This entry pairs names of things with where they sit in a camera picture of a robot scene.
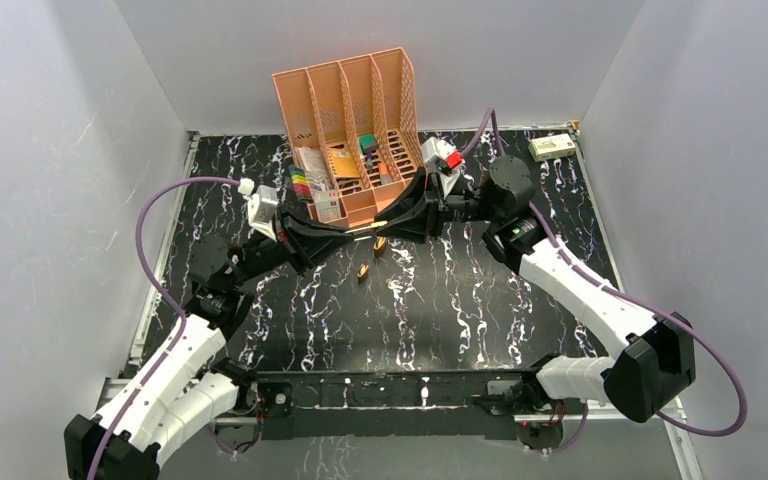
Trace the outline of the large brass padlock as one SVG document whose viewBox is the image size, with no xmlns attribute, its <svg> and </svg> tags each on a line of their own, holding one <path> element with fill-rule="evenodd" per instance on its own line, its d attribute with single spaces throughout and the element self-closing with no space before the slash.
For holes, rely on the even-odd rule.
<svg viewBox="0 0 768 480">
<path fill-rule="evenodd" d="M 388 239 L 385 237 L 377 237 L 373 246 L 373 256 L 375 259 L 380 259 L 388 246 Z"/>
</svg>

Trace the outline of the white green small box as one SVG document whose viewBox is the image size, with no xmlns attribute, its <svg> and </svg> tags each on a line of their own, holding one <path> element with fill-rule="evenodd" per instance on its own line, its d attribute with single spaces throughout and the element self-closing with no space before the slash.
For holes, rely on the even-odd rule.
<svg viewBox="0 0 768 480">
<path fill-rule="evenodd" d="M 530 140 L 529 151 L 535 161 L 548 161 L 573 156 L 576 144 L 568 133 Z"/>
</svg>

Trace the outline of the white paper sheet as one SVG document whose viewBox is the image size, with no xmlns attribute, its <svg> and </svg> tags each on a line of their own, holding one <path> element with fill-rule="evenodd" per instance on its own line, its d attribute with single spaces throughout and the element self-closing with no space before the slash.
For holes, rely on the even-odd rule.
<svg viewBox="0 0 768 480">
<path fill-rule="evenodd" d="M 318 148 L 296 147 L 300 168 L 305 171 L 308 180 L 312 180 L 317 190 L 329 190 L 332 187 L 330 171 Z"/>
</svg>

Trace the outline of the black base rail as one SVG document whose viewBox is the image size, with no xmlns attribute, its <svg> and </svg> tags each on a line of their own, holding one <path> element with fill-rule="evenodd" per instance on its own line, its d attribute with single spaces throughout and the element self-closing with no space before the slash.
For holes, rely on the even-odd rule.
<svg viewBox="0 0 768 480">
<path fill-rule="evenodd" d="M 539 398 L 527 370 L 249 372 L 214 425 L 261 428 L 265 440 L 356 436 L 482 436 L 515 440 L 538 423 L 580 419 L 599 403 Z"/>
</svg>

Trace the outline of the grey-green small box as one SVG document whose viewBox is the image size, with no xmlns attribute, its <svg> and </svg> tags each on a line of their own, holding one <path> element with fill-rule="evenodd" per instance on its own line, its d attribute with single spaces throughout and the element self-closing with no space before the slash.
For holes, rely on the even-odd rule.
<svg viewBox="0 0 768 480">
<path fill-rule="evenodd" d="M 314 191 L 313 205 L 319 222 L 343 227 L 348 225 L 337 190 Z"/>
</svg>

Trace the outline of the green teal box in organizer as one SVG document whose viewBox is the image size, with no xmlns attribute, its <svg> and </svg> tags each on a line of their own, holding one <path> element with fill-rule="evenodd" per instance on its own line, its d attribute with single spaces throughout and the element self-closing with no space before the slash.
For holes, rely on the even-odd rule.
<svg viewBox="0 0 768 480">
<path fill-rule="evenodd" d="M 378 141 L 373 134 L 363 134 L 358 137 L 360 151 L 364 154 L 370 154 L 379 147 Z"/>
</svg>

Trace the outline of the orange plastic file organizer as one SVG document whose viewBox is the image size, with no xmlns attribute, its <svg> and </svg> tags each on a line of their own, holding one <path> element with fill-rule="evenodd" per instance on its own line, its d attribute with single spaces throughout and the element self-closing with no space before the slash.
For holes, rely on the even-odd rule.
<svg viewBox="0 0 768 480">
<path fill-rule="evenodd" d="M 318 148 L 339 192 L 348 225 L 373 222 L 408 186 L 422 164 L 414 69 L 401 47 L 275 73 L 272 82 L 294 166 L 296 147 Z M 358 137 L 373 134 L 376 151 L 364 155 Z M 327 149 L 346 148 L 359 179 L 337 180 Z"/>
</svg>

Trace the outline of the colourful highlighter marker pack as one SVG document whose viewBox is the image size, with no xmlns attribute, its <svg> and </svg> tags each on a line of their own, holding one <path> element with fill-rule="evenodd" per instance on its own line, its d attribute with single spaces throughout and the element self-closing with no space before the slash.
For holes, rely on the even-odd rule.
<svg viewBox="0 0 768 480">
<path fill-rule="evenodd" d="M 296 197 L 301 201 L 308 203 L 312 202 L 313 193 L 306 171 L 296 166 L 290 166 L 288 168 L 288 173 Z"/>
</svg>

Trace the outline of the yellow envelope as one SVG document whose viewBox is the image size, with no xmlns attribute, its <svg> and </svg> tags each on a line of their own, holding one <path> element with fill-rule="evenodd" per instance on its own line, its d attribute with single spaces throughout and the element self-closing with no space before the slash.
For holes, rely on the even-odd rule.
<svg viewBox="0 0 768 480">
<path fill-rule="evenodd" d="M 335 179 L 359 179 L 361 177 L 357 162 L 348 149 L 329 147 L 327 157 Z"/>
</svg>

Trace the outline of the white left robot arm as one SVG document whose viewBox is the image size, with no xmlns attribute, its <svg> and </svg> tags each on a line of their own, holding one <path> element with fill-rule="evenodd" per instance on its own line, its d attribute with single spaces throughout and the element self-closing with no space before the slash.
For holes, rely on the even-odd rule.
<svg viewBox="0 0 768 480">
<path fill-rule="evenodd" d="M 202 369 L 233 337 L 252 303 L 244 285 L 289 264 L 313 269 L 353 240 L 344 227 L 280 209 L 243 245 L 217 236 L 190 256 L 191 296 L 167 339 L 92 417 L 64 431 L 71 479 L 156 479 L 169 458 L 222 413 L 246 416 L 257 387 L 237 367 Z"/>
</svg>

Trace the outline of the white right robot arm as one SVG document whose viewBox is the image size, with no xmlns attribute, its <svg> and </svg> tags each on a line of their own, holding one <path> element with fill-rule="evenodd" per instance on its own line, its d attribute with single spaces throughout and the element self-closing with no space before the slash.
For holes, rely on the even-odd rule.
<svg viewBox="0 0 768 480">
<path fill-rule="evenodd" d="M 558 301 L 606 351 L 547 356 L 525 376 L 525 405 L 547 414 L 562 400 L 599 401 L 643 423 L 694 382 L 691 327 L 640 305 L 578 259 L 533 207 L 535 192 L 517 157 L 496 158 L 477 189 L 445 159 L 419 169 L 375 221 L 380 235 L 416 243 L 439 236 L 448 222 L 486 222 L 482 240 L 492 257 Z"/>
</svg>

